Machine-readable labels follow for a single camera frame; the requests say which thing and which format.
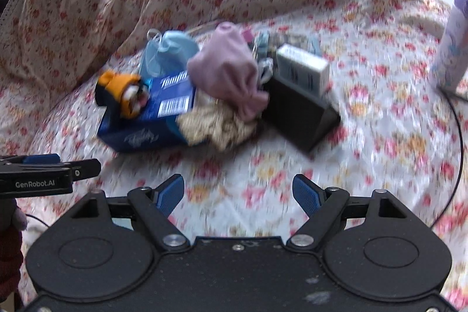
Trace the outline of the blue face mask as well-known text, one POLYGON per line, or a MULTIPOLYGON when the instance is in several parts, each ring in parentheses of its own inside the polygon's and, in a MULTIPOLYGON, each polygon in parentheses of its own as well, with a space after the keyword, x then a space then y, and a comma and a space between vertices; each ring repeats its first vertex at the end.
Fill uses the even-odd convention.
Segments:
POLYGON ((140 64, 140 77, 145 80, 186 71, 188 61, 199 52, 197 42, 182 31, 161 33, 150 28, 146 38, 140 64))

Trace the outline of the light blue drawstring sachet pouch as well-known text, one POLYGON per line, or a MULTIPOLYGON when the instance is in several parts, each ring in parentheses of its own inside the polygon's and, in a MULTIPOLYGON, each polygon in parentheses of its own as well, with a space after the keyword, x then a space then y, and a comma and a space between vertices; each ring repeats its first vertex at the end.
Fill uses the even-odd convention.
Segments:
POLYGON ((255 37, 252 47, 252 53, 256 61, 260 61, 270 56, 270 37, 271 35, 268 31, 261 31, 255 37))

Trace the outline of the pink soft cloth item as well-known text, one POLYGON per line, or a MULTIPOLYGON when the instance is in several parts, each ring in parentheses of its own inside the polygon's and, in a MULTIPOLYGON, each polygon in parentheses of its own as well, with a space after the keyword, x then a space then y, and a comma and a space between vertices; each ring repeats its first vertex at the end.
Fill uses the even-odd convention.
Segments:
POLYGON ((188 60, 187 73, 194 86, 212 98, 225 101, 241 120, 254 120, 269 101, 259 88, 259 69, 240 29, 219 24, 202 49, 188 60))

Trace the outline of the white patterned bottle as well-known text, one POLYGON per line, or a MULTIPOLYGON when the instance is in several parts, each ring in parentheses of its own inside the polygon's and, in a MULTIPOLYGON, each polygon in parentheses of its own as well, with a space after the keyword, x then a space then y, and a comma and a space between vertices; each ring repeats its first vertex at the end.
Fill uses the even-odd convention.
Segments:
POLYGON ((467 0, 454 0, 431 65, 432 85, 454 93, 467 72, 467 0))

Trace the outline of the floral fabric cover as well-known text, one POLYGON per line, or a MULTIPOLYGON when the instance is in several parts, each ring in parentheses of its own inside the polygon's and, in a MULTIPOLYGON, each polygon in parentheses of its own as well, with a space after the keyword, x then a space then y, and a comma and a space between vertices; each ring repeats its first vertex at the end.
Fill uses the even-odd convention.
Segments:
POLYGON ((303 173, 356 196, 392 192, 449 246, 443 288, 467 307, 467 105, 428 82, 448 18, 437 0, 10 0, 1 10, 1 153, 96 158, 102 170, 71 194, 21 199, 27 251, 86 193, 123 196, 173 173, 186 181, 171 215, 188 237, 286 237, 305 221, 290 189, 303 173), (331 67, 327 95, 342 122, 311 154, 275 131, 234 149, 120 155, 96 135, 101 69, 138 69, 147 31, 211 29, 315 36, 331 67))

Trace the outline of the light blue white small box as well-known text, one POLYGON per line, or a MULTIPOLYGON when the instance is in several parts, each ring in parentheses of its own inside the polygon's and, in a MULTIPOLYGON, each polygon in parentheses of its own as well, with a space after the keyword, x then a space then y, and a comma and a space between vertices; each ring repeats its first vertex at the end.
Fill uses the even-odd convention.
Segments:
POLYGON ((284 80, 322 96, 328 87, 330 66, 328 60, 290 44, 276 50, 278 73, 284 80))

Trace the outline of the beige knitted soft item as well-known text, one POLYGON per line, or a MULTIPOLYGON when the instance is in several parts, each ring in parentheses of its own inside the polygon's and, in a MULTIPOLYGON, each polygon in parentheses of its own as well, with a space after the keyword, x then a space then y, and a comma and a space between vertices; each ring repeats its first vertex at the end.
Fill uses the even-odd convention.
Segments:
POLYGON ((252 138, 258 129, 256 120, 244 122, 223 101, 196 91, 194 107, 175 120, 189 146, 208 143, 219 151, 232 149, 252 138))

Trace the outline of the blue Tempo tissue pack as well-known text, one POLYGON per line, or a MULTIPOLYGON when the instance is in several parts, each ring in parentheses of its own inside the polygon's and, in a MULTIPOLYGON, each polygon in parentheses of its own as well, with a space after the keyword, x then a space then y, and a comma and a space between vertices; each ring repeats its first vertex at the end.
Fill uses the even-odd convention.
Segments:
POLYGON ((149 100, 133 119, 118 118, 105 112, 97 136, 118 153, 136 153, 186 146, 176 122, 194 107, 196 88, 186 71, 146 81, 149 100))

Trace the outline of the orange black plush toy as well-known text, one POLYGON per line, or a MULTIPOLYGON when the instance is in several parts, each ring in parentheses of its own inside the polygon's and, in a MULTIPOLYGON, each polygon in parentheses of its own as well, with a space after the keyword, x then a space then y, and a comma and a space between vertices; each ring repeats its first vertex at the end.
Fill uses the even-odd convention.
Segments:
POLYGON ((148 85, 138 74, 107 70, 101 74, 94 89, 98 106, 105 107, 112 116, 136 118, 150 98, 148 85))

